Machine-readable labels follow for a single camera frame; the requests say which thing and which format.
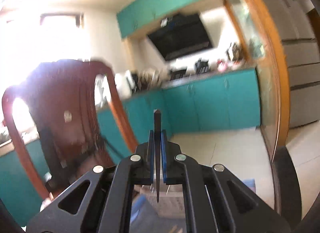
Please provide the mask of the white plastic utensil basket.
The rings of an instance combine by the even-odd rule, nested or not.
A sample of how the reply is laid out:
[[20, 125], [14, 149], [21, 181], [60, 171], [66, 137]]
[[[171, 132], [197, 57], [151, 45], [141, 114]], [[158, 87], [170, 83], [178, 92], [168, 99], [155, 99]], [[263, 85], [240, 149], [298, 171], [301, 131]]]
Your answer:
[[157, 202], [154, 187], [146, 191], [146, 198], [159, 217], [182, 219], [185, 218], [183, 187], [179, 185], [160, 184], [159, 202]]

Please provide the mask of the blue striped cloth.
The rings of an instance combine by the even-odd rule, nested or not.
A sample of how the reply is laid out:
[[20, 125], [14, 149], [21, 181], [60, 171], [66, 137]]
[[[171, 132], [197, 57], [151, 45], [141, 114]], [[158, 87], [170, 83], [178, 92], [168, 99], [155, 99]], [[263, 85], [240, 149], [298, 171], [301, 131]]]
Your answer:
[[185, 218], [163, 218], [157, 215], [145, 193], [152, 187], [156, 188], [155, 184], [134, 187], [133, 193], [136, 195], [132, 203], [129, 232], [187, 232]]

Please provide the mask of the teal lower cabinets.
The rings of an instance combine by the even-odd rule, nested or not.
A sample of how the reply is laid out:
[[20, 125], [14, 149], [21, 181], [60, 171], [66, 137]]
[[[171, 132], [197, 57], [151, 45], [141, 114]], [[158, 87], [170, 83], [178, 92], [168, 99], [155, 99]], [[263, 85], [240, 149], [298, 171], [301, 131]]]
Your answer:
[[[123, 106], [139, 143], [148, 139], [155, 109], [162, 113], [162, 128], [168, 137], [195, 133], [240, 135], [260, 126], [254, 68], [142, 92], [123, 100]], [[41, 197], [15, 152], [1, 157], [1, 199], [20, 226], [25, 226], [40, 209]]]

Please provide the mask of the white electric kettle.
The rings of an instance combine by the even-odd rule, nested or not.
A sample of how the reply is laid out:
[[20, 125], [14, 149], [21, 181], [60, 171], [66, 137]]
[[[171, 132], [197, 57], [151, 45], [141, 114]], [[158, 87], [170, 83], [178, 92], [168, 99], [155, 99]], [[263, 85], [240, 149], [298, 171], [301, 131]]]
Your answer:
[[114, 77], [118, 95], [121, 100], [127, 99], [135, 92], [136, 85], [130, 70], [117, 73]]

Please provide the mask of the black wok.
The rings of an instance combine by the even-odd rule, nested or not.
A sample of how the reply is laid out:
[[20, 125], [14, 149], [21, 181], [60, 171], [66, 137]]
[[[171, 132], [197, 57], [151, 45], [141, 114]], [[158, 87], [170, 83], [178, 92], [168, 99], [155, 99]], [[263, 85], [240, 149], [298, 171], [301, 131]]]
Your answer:
[[183, 69], [171, 69], [170, 70], [170, 80], [178, 80], [184, 77], [187, 72], [187, 68]]

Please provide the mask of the black clay pot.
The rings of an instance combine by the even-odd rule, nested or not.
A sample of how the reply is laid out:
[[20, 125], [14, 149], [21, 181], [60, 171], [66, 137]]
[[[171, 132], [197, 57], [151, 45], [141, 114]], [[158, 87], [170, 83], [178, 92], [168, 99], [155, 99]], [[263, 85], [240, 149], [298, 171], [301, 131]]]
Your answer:
[[195, 71], [196, 74], [204, 74], [209, 71], [209, 64], [208, 61], [203, 61], [202, 59], [199, 59], [195, 63]]

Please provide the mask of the pink bowl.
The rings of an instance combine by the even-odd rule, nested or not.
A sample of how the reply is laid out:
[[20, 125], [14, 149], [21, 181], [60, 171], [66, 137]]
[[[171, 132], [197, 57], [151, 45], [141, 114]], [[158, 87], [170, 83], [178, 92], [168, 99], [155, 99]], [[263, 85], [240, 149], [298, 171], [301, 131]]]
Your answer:
[[217, 61], [217, 70], [219, 72], [224, 72], [227, 69], [228, 65], [224, 60]]

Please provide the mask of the stainless steel stockpot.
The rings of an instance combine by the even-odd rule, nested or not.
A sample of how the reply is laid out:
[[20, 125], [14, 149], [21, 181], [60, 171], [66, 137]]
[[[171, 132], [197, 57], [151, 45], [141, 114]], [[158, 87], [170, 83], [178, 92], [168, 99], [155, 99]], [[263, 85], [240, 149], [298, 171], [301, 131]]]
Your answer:
[[241, 61], [244, 59], [244, 53], [242, 46], [237, 44], [236, 42], [230, 43], [229, 48], [226, 51], [227, 57], [229, 61]]

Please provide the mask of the black range hood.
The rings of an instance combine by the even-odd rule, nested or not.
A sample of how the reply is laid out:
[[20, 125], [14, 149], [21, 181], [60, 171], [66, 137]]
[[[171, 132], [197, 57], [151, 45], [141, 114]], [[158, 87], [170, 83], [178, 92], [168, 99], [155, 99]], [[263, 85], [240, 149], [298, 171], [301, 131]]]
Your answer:
[[176, 14], [165, 20], [166, 25], [148, 38], [166, 62], [214, 47], [197, 13]]

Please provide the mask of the silver refrigerator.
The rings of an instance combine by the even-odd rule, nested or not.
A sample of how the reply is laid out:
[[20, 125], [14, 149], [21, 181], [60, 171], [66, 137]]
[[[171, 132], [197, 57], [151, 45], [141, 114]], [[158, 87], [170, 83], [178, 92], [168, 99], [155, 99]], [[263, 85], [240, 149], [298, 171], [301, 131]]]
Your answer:
[[290, 128], [319, 120], [319, 46], [310, 0], [263, 0], [278, 29], [290, 82]]

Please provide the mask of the glass sliding door wooden frame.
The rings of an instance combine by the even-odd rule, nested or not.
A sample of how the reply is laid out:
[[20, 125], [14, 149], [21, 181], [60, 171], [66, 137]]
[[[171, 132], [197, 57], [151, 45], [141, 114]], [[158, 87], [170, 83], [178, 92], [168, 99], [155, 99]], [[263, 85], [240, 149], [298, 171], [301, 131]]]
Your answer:
[[290, 86], [285, 53], [263, 0], [223, 0], [248, 62], [258, 75], [261, 132], [271, 160], [285, 146], [290, 120]]

